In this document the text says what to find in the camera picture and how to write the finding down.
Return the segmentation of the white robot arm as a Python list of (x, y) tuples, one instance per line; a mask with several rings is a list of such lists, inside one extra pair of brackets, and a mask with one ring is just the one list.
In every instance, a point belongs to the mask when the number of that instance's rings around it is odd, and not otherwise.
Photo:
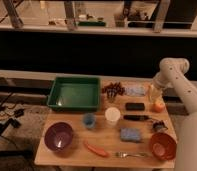
[(170, 83), (189, 113), (180, 127), (174, 171), (197, 171), (197, 87), (184, 76), (189, 67), (185, 58), (163, 58), (153, 78), (158, 89)]

